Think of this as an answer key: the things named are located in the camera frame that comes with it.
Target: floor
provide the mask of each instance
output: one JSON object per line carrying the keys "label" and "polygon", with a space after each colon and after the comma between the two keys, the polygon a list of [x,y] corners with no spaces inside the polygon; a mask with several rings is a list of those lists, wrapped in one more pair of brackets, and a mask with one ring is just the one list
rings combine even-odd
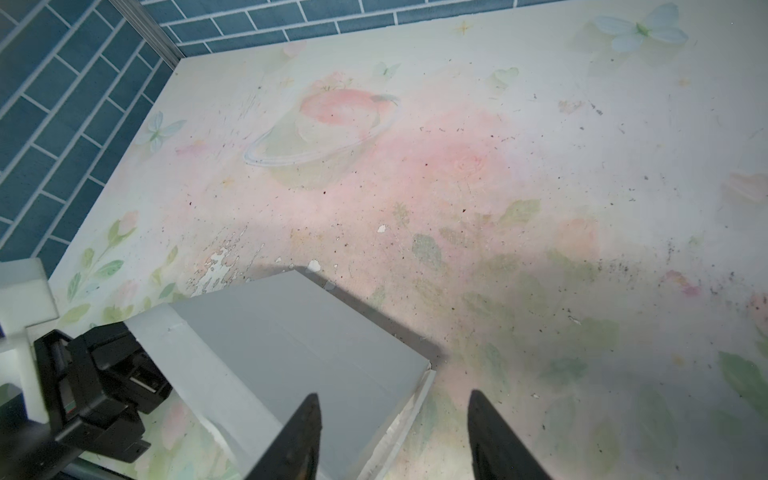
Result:
{"label": "floor", "polygon": [[[438,372],[388,480],[472,476],[474,388],[553,478],[762,478],[766,20],[558,2],[184,60],[51,278],[60,326],[308,271]],[[135,464],[90,459],[238,478],[177,396],[145,424]]]}

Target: pink rose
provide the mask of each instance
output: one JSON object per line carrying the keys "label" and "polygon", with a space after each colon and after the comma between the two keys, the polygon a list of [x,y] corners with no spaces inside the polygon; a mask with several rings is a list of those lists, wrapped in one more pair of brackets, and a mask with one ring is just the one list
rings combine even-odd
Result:
{"label": "pink rose", "polygon": [[118,235],[125,235],[136,227],[136,223],[139,220],[139,213],[134,210],[123,215],[120,219],[120,226],[118,228]]}
{"label": "pink rose", "polygon": [[131,303],[131,300],[136,295],[139,285],[134,280],[128,280],[120,285],[120,288],[114,293],[114,305],[126,306]]}

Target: butterfly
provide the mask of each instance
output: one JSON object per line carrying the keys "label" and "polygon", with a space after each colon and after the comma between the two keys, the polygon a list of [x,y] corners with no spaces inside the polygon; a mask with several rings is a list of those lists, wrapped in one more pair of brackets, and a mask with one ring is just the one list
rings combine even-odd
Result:
{"label": "butterfly", "polygon": [[613,35],[611,47],[618,52],[635,51],[645,38],[653,38],[671,44],[683,44],[688,35],[677,26],[680,17],[677,5],[665,3],[656,7],[641,23],[633,23],[615,17],[596,17],[594,26],[603,33]]}
{"label": "butterfly", "polygon": [[386,66],[386,64],[383,61],[380,61],[376,64],[375,67],[373,67],[373,75],[378,77],[384,77],[387,80],[392,78],[394,76],[395,72],[397,72],[397,69],[400,68],[400,64],[395,64],[391,67]]}
{"label": "butterfly", "polygon": [[149,133],[143,133],[136,136],[136,145],[149,144],[149,151],[155,153],[163,146],[166,138],[175,134],[186,124],[186,120],[175,121],[167,127],[163,125],[163,112],[158,111],[147,123]]}

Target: blue tile wall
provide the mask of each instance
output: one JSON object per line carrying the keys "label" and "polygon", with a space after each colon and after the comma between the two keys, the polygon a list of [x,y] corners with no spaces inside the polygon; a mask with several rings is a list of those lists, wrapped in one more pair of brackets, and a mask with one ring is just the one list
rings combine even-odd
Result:
{"label": "blue tile wall", "polygon": [[216,22],[216,25],[219,25],[221,33],[225,35],[253,30],[253,25],[250,23],[248,14],[243,12],[214,17],[214,22]]}
{"label": "blue tile wall", "polygon": [[515,0],[173,0],[186,18],[166,5],[170,0],[141,0],[141,4],[168,38],[193,57],[557,1],[518,0],[515,5]]}
{"label": "blue tile wall", "polygon": [[0,261],[50,276],[173,72],[109,0],[0,10]]}

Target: blue brick tile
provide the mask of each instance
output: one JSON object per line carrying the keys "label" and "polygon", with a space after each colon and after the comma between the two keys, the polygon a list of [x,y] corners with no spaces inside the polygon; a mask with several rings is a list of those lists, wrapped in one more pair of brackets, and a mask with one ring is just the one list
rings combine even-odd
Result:
{"label": "blue brick tile", "polygon": [[174,71],[171,70],[168,65],[163,63],[157,69],[157,71],[154,72],[152,80],[149,80],[147,87],[144,89],[144,94],[147,95],[152,101],[157,100],[157,96],[160,95],[161,91],[163,91],[163,87],[168,82],[170,75],[173,73]]}
{"label": "blue brick tile", "polygon": [[258,47],[285,41],[285,35],[281,31],[268,31],[257,33],[247,37],[227,38],[226,40],[209,41],[208,46],[213,53],[218,51],[237,50],[238,48]]}
{"label": "blue brick tile", "polygon": [[303,40],[304,38],[325,37],[327,35],[336,35],[336,26],[333,22],[321,23],[318,25],[309,25],[306,27],[288,28],[286,30],[288,38],[291,41]]}
{"label": "blue brick tile", "polygon": [[109,98],[122,108],[127,109],[131,106],[131,102],[136,95],[141,92],[141,86],[144,85],[144,81],[147,80],[150,72],[151,70],[144,62],[134,58],[125,70],[123,78],[114,86],[114,90],[109,94]]}
{"label": "blue brick tile", "polygon": [[243,33],[244,31],[253,30],[253,25],[250,24],[248,14],[245,12],[216,17],[214,18],[214,22],[216,22],[216,25],[219,25],[219,28],[221,28],[221,33],[225,35],[232,35],[235,33]]}
{"label": "blue brick tile", "polygon": [[180,41],[176,34],[171,31],[170,27],[163,27],[163,31],[173,43],[178,43]]}
{"label": "blue brick tile", "polygon": [[111,61],[115,67],[122,69],[136,51],[140,41],[141,36],[128,22],[125,22],[104,49],[104,58]]}
{"label": "blue brick tile", "polygon": [[194,22],[179,23],[172,27],[176,36],[181,41],[204,40],[205,38],[220,37],[221,34],[216,29],[216,25],[206,18],[205,20],[196,20]]}
{"label": "blue brick tile", "polygon": [[72,70],[52,58],[27,88],[26,94],[46,108],[53,108],[67,88],[77,78]]}
{"label": "blue brick tile", "polygon": [[309,22],[362,13],[357,0],[304,0],[301,8]]}
{"label": "blue brick tile", "polygon": [[56,240],[50,238],[43,243],[43,247],[38,253],[38,258],[43,262],[43,269],[45,269],[45,275],[51,278],[53,270],[58,265],[61,258],[64,256],[64,252],[67,251],[67,246]]}
{"label": "blue brick tile", "polygon": [[149,65],[152,66],[154,66],[158,60],[160,60],[160,55],[158,55],[154,48],[152,48],[148,43],[145,43],[144,46],[141,47],[141,50],[139,50],[139,55],[141,55],[141,57],[146,60]]}
{"label": "blue brick tile", "polygon": [[304,23],[299,6],[295,3],[286,3],[269,8],[251,10],[248,15],[253,19],[256,28],[282,27],[294,23]]}
{"label": "blue brick tile", "polygon": [[0,216],[13,220],[40,186],[55,160],[30,148],[0,184]]}
{"label": "blue brick tile", "polygon": [[67,30],[44,8],[0,51],[0,105],[8,101]]}
{"label": "blue brick tile", "polygon": [[235,8],[245,8],[252,5],[261,5],[267,0],[176,0],[181,11],[188,18],[197,17],[209,13],[227,12]]}
{"label": "blue brick tile", "polygon": [[62,207],[56,200],[38,195],[0,250],[0,262],[29,258]]}
{"label": "blue brick tile", "polygon": [[0,8],[20,22],[38,3],[40,0],[0,0]]}
{"label": "blue brick tile", "polygon": [[518,0],[518,7],[538,5],[540,3],[561,2],[561,0]]}
{"label": "blue brick tile", "polygon": [[91,6],[91,3],[93,0],[51,0],[48,6],[72,25]]}
{"label": "blue brick tile", "polygon": [[45,184],[43,190],[63,200],[67,200],[80,179],[88,171],[93,160],[96,159],[100,148],[85,140],[78,138],[72,150],[58,165],[58,168]]}
{"label": "blue brick tile", "polygon": [[362,0],[362,7],[366,13],[388,8],[409,7],[410,5],[424,5],[424,2],[422,0]]}
{"label": "blue brick tile", "polygon": [[143,97],[139,97],[136,105],[128,112],[125,121],[91,172],[93,178],[107,183],[151,108],[152,104],[144,100]]}
{"label": "blue brick tile", "polygon": [[371,28],[389,27],[395,24],[395,16],[391,13],[384,15],[372,15],[370,17],[353,18],[352,20],[340,20],[339,30],[342,33],[348,31],[369,30]]}
{"label": "blue brick tile", "polygon": [[4,15],[0,15],[0,40],[5,38],[7,34],[11,33],[11,30],[13,30],[14,27],[15,25],[13,25],[10,20],[8,20]]}
{"label": "blue brick tile", "polygon": [[472,2],[452,3],[449,5],[435,5],[434,7],[397,12],[397,22],[405,24],[423,22],[424,20],[432,20],[434,18],[455,17],[468,13],[490,12],[491,10],[512,8],[513,4],[513,0],[474,0]]}
{"label": "blue brick tile", "polygon": [[67,43],[61,47],[58,56],[72,65],[75,70],[82,71],[110,33],[112,33],[112,28],[104,23],[104,20],[98,15],[91,13],[80,25],[80,28],[67,40]]}
{"label": "blue brick tile", "polygon": [[197,57],[198,55],[205,55],[210,53],[208,49],[205,48],[205,45],[201,43],[184,45],[183,47],[179,47],[179,50],[181,50],[181,53],[183,53],[186,57]]}
{"label": "blue brick tile", "polygon": [[80,230],[80,226],[83,224],[83,220],[85,220],[88,212],[91,211],[91,207],[96,203],[100,193],[101,185],[92,180],[86,180],[51,233],[55,237],[72,241],[74,235]]}
{"label": "blue brick tile", "polygon": [[117,76],[118,73],[99,58],[35,143],[54,155],[61,154]]}
{"label": "blue brick tile", "polygon": [[99,144],[106,144],[109,135],[114,130],[114,126],[118,124],[123,117],[123,112],[119,111],[112,103],[106,101],[101,104],[101,107],[91,119],[91,123],[85,129],[85,134]]}
{"label": "blue brick tile", "polygon": [[44,118],[45,112],[24,98],[19,98],[0,118],[0,170],[11,163]]}
{"label": "blue brick tile", "polygon": [[109,25],[117,27],[120,20],[123,19],[123,15],[112,5],[109,0],[101,0],[96,7],[96,10],[101,13],[104,20],[109,22]]}
{"label": "blue brick tile", "polygon": [[173,20],[181,20],[184,16],[179,12],[173,2],[167,0],[166,2],[150,3],[145,5],[144,9],[151,15],[157,23],[172,22]]}

